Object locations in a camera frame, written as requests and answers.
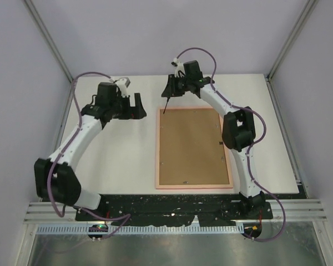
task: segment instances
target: black mounting plate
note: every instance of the black mounting plate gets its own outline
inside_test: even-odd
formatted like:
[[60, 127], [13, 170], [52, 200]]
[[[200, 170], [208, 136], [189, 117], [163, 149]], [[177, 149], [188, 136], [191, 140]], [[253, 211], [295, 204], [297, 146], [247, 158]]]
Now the black mounting plate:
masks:
[[[229, 226], [232, 220], [258, 219], [260, 210], [244, 215], [239, 203], [229, 195], [103, 195], [109, 218], [131, 214], [127, 226], [188, 226], [197, 216], [201, 226]], [[269, 202], [262, 208], [262, 219], [272, 219]], [[89, 214], [77, 213], [77, 221], [95, 221]]]

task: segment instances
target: wire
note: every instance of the wire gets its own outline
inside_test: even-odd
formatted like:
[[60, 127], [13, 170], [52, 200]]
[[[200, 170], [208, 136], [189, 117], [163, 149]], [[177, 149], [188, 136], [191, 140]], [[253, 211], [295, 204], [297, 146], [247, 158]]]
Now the wire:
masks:
[[[103, 239], [107, 239], [107, 238], [110, 238], [110, 237], [112, 237], [113, 235], [115, 235], [116, 233], [117, 233], [117, 231], [119, 231], [120, 229], [121, 229], [121, 227], [122, 226], [124, 226], [126, 223], [127, 223], [127, 221], [128, 221], [128, 219], [130, 218], [130, 214], [128, 214], [128, 215], [126, 215], [126, 216], [128, 216], [114, 231], [112, 231], [111, 233], [109, 233], [109, 234], [107, 234], [107, 235], [105, 235], [105, 236], [103, 236], [103, 237], [101, 237], [100, 238], [100, 240], [103, 240]], [[47, 247], [47, 245], [48, 245], [48, 242], [49, 242], [49, 240], [47, 240], [45, 243], [44, 243], [44, 245], [43, 245], [43, 247], [42, 247], [42, 249], [41, 249], [41, 251], [38, 253], [38, 255], [37, 255], [37, 258], [36, 258], [36, 261], [34, 262], [34, 266], [37, 266], [38, 265], [38, 262], [39, 262], [39, 260], [40, 260], [40, 258], [41, 258], [41, 256], [43, 255], [43, 252], [44, 252], [44, 250], [47, 250], [47, 251], [49, 251], [49, 252], [51, 252], [51, 253], [55, 253], [55, 254], [64, 254], [64, 253], [67, 253], [67, 252], [70, 252], [70, 251], [72, 251], [73, 249], [75, 249], [75, 248], [77, 248], [77, 247], [80, 247], [82, 244], [84, 244], [84, 243], [86, 243], [86, 242], [90, 242], [91, 241], [91, 239], [90, 238], [88, 238], [88, 239], [85, 239], [85, 240], [83, 240], [83, 241], [81, 241], [81, 242], [79, 242], [78, 244], [76, 244], [76, 245], [74, 245], [74, 246], [72, 246], [71, 248], [68, 248], [68, 249], [65, 249], [65, 250], [51, 250], [50, 248], [48, 248]]]
[[185, 76], [185, 73], [182, 72], [181, 70], [179, 70], [179, 71], [178, 71], [178, 75], [179, 75], [179, 77], [181, 78], [182, 76]]
[[[260, 138], [256, 141], [254, 141], [247, 149], [246, 151], [246, 155], [247, 155], [247, 163], [248, 163], [248, 171], [249, 171], [249, 175], [250, 175], [250, 179], [263, 191], [265, 191], [266, 193], [268, 193], [274, 200], [277, 201], [277, 203], [280, 205], [280, 208], [282, 210], [282, 214], [284, 216], [284, 220], [282, 222], [282, 227], [281, 227], [281, 230], [280, 232], [275, 235], [274, 237], [271, 237], [271, 238], [266, 238], [266, 239], [254, 239], [254, 241], [258, 241], [258, 242], [268, 242], [268, 241], [272, 241], [272, 240], [275, 240], [277, 239], [279, 236], [282, 235], [282, 233], [284, 232], [285, 230], [285, 226], [286, 226], [286, 213], [285, 213], [285, 209], [284, 209], [284, 206], [282, 205], [282, 203], [280, 202], [280, 200], [274, 195], [272, 194], [269, 190], [267, 190], [266, 188], [264, 188], [261, 184], [258, 183], [258, 181], [255, 180], [254, 176], [253, 176], [253, 173], [251, 172], [251, 168], [250, 168], [250, 156], [249, 156], [249, 152], [250, 152], [250, 149], [257, 143], [259, 143], [260, 141], [262, 141], [265, 137], [265, 134], [266, 134], [266, 123], [264, 121], [264, 119], [261, 117], [261, 115], [259, 115], [256, 111], [252, 110], [252, 109], [249, 109], [249, 108], [244, 108], [244, 107], [241, 107], [241, 106], [237, 106], [237, 105], [233, 105], [229, 100], [227, 100], [220, 92], [218, 92], [215, 88], [215, 86], [213, 85], [213, 78], [215, 76], [215, 73], [216, 73], [216, 69], [217, 69], [217, 62], [216, 62], [216, 59], [215, 57], [207, 50], [203, 49], [203, 48], [199, 48], [199, 47], [191, 47], [191, 48], [188, 48], [186, 50], [183, 50], [176, 58], [179, 58], [180, 56], [182, 56], [184, 53], [186, 53], [187, 51], [190, 51], [190, 50], [200, 50], [204, 53], [207, 53], [213, 60], [213, 63], [214, 63], [214, 70], [212, 72], [212, 75], [211, 75], [211, 82], [210, 82], [210, 85], [212, 87], [212, 89], [217, 93], [217, 95], [219, 95], [221, 97], [222, 100], [224, 100], [229, 106], [231, 107], [234, 107], [236, 109], [240, 109], [240, 110], [244, 110], [244, 111], [248, 111], [248, 112], [251, 112], [253, 113], [254, 115], [256, 115], [262, 125], [263, 125], [263, 134], [260, 136]], [[248, 238], [251, 238], [251, 235], [247, 235], [247, 234], [244, 234], [246, 237]]]
[[93, 94], [93, 96], [91, 96], [91, 103], [90, 104], [94, 103], [94, 97], [96, 97], [96, 96], [97, 96], [96, 94]]
[[[48, 197], [49, 197], [49, 200], [51, 201], [51, 204], [52, 204], [52, 207], [54, 209], [54, 211], [56, 212], [56, 214], [59, 216], [59, 217], [64, 217], [65, 215], [65, 205], [63, 206], [63, 210], [62, 212], [60, 212], [58, 210], [58, 207], [57, 207], [57, 204], [54, 200], [54, 197], [53, 197], [53, 193], [52, 193], [52, 176], [53, 176], [53, 172], [54, 172], [54, 168], [56, 167], [59, 159], [61, 157], [64, 156], [64, 153], [65, 151], [67, 150], [67, 148], [69, 147], [69, 145], [73, 142], [73, 140], [77, 137], [77, 135], [79, 134], [80, 132], [80, 128], [82, 127], [82, 123], [83, 123], [83, 119], [82, 119], [82, 115], [80, 113], [80, 108], [79, 108], [79, 104], [78, 104], [78, 101], [77, 101], [77, 97], [75, 96], [75, 87], [77, 86], [77, 82], [78, 82], [78, 79], [81, 77], [81, 76], [85, 76], [85, 75], [91, 75], [91, 74], [95, 74], [95, 75], [100, 75], [100, 76], [105, 76], [107, 78], [111, 78], [109, 75], [106, 75], [106, 74], [103, 74], [103, 73], [100, 73], [100, 72], [95, 72], [95, 71], [90, 71], [90, 72], [85, 72], [85, 73], [81, 73], [79, 75], [77, 75], [71, 85], [70, 85], [70, 89], [71, 91], [73, 92], [73, 101], [75, 103], [75, 106], [77, 108], [77, 112], [78, 112], [78, 116], [79, 116], [79, 123], [78, 123], [78, 127], [76, 129], [76, 131], [74, 132], [73, 136], [70, 138], [70, 140], [67, 142], [67, 144], [62, 148], [62, 150], [60, 151], [60, 153], [58, 154], [57, 158], [55, 158], [55, 160], [53, 161], [52, 163], [52, 166], [51, 168], [49, 169], [49, 172], [48, 172], [48, 178], [47, 178], [47, 191], [48, 191]], [[122, 217], [118, 217], [118, 218], [103, 218], [103, 217], [100, 217], [100, 216], [97, 216], [96, 214], [94, 214], [93, 212], [91, 212], [90, 210], [88, 209], [85, 209], [85, 208], [82, 208], [83, 211], [89, 213], [90, 215], [94, 216], [95, 218], [97, 219], [100, 219], [100, 220], [103, 220], [103, 221], [119, 221], [119, 220], [122, 220], [122, 219], [125, 219], [127, 218], [128, 216], [128, 219], [130, 217], [130, 214], [127, 214], [125, 216], [122, 216]]]

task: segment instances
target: white cable tray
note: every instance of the white cable tray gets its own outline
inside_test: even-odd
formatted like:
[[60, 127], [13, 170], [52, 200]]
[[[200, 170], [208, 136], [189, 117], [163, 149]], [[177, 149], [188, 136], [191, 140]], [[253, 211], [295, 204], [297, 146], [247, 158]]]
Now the white cable tray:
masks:
[[[99, 234], [104, 235], [112, 232], [117, 226], [109, 225], [109, 232], [89, 232], [89, 227], [92, 224], [40, 224], [36, 234]], [[215, 226], [201, 227], [198, 224], [190, 226], [167, 227], [167, 226], [125, 226], [122, 227], [116, 234], [118, 235], [138, 235], [138, 234], [234, 234], [244, 233], [242, 223], [236, 226]]]

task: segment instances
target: white table surface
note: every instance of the white table surface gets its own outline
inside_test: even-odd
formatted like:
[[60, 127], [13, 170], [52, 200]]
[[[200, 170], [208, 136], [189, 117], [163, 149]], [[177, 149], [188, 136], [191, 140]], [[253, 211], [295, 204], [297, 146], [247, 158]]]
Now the white table surface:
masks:
[[[238, 193], [239, 176], [230, 152], [233, 189], [157, 190], [155, 188], [155, 149], [157, 110], [166, 99], [160, 95], [167, 84], [167, 75], [129, 76], [129, 93], [141, 93], [147, 117], [141, 120], [112, 120], [90, 143], [83, 154], [76, 175], [85, 189], [101, 194], [195, 194]], [[268, 127], [265, 139], [254, 146], [254, 159], [259, 182], [273, 193], [298, 193], [295, 177], [280, 127], [276, 119], [264, 76], [261, 74], [216, 75], [216, 84], [235, 104], [250, 106], [263, 116]], [[82, 77], [76, 96], [80, 108], [91, 102], [104, 77]], [[197, 96], [186, 93], [172, 98], [168, 106], [207, 106]], [[261, 122], [255, 118], [257, 137], [262, 133]], [[78, 121], [72, 104], [63, 139]]]

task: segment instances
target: cable connector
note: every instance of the cable connector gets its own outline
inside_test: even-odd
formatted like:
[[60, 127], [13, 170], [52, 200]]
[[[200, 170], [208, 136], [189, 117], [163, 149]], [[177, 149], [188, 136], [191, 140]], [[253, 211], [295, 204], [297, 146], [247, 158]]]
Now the cable connector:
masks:
[[175, 76], [178, 77], [179, 76], [179, 72], [181, 71], [182, 73], [185, 73], [185, 69], [184, 69], [184, 64], [178, 59], [178, 58], [174, 58], [174, 60], [171, 63], [174, 67], [176, 67], [175, 69]]

